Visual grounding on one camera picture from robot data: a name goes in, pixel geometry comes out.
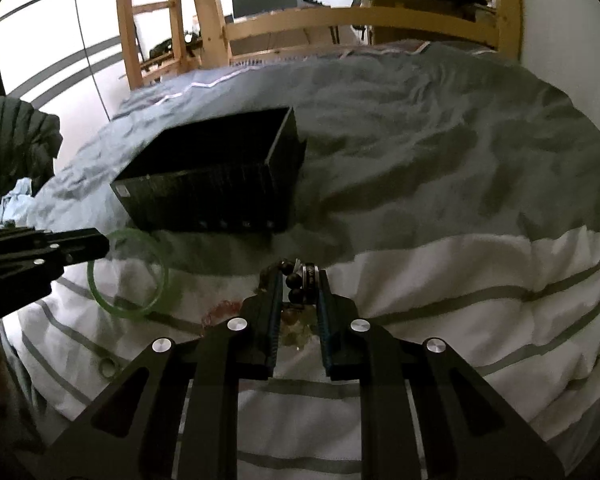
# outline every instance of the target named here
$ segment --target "metal bolt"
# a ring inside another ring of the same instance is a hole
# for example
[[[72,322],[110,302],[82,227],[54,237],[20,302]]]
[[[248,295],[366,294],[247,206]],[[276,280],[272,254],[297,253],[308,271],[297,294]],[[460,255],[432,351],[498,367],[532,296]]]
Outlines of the metal bolt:
[[[440,354],[446,350],[446,343],[442,339],[433,338],[427,341],[427,350],[435,354]]]
[[[171,348],[171,340],[161,337],[160,339],[156,339],[154,341],[154,343],[151,345],[151,348],[154,350],[154,352],[161,354],[162,352],[166,352],[169,348]]]
[[[247,328],[247,320],[243,317],[234,317],[226,322],[226,325],[229,330],[233,330],[234,332],[240,332],[240,330],[244,330]]]
[[[354,332],[366,332],[371,328],[371,323],[369,323],[366,319],[354,319],[351,322],[351,329]]]

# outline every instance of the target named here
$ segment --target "bed sheet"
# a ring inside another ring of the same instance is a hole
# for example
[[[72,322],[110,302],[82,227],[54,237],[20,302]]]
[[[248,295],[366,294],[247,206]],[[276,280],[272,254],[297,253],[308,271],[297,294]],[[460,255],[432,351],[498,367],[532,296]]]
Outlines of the bed sheet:
[[[143,322],[106,314],[85,266],[68,267],[48,298],[5,319],[49,404],[75,418],[107,384],[104,359],[122,366],[155,337],[199,336],[209,308],[250,295],[284,256],[325,267],[335,293],[395,336],[446,339],[544,439],[573,433],[600,399],[600,132],[484,49],[414,52],[193,72],[135,92],[40,191],[30,225],[127,226],[109,184],[162,129],[283,105],[308,141],[292,222],[272,236],[154,233],[173,301]],[[155,272],[124,248],[96,264],[127,299]],[[354,386],[327,382],[315,337],[281,348],[274,378],[240,393],[241,477],[356,478],[359,406]]]

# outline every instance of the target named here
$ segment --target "green bangle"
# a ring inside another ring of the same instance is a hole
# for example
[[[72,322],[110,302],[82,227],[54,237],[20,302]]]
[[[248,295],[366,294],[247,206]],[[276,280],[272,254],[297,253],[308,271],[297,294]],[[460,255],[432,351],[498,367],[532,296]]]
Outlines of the green bangle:
[[[147,233],[138,229],[130,228],[114,231],[110,235],[107,235],[107,238],[111,241],[120,240],[120,238],[135,238],[136,240],[141,241],[151,249],[155,256],[158,257],[158,261],[160,261],[160,266],[162,267],[162,272],[160,273],[160,280],[158,281],[158,287],[155,291],[154,298],[149,302],[149,304],[140,308],[139,310],[129,310],[128,308],[112,305],[102,297],[96,288],[96,282],[93,277],[94,261],[91,260],[87,263],[87,282],[89,283],[89,290],[93,295],[93,299],[96,300],[96,302],[112,316],[123,317],[125,319],[142,319],[150,312],[159,310],[160,304],[165,297],[165,291],[169,285],[169,267],[167,266],[166,255],[158,242],[156,242]]]

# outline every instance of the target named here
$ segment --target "gray bedding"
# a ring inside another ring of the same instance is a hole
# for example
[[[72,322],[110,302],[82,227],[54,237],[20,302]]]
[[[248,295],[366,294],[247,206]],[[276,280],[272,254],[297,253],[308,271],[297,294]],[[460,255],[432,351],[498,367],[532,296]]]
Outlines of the gray bedding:
[[[5,322],[35,388],[74,418],[106,386],[103,355],[126,362],[155,336],[196,336],[209,298],[241,299],[259,269],[299,257],[326,267],[337,293],[395,335],[447,339],[571,470],[600,434],[600,132],[525,69],[458,46],[194,72],[134,92],[37,195],[30,225],[127,226],[109,184],[162,129],[291,105],[307,152],[290,227],[273,236],[155,233],[181,301],[144,324],[109,319],[84,267],[70,267],[49,298]],[[107,264],[120,278],[109,285],[125,297],[142,258],[120,250]],[[312,364],[312,344],[300,358],[282,351],[278,386],[241,394],[244,420],[284,413],[259,420],[271,435],[295,421],[302,442],[263,437],[258,447],[257,435],[239,431],[244,478],[359,475],[353,420],[312,447],[320,429],[309,422],[349,420],[359,402],[307,393],[307,384],[331,386]],[[594,411],[596,424],[578,430]]]

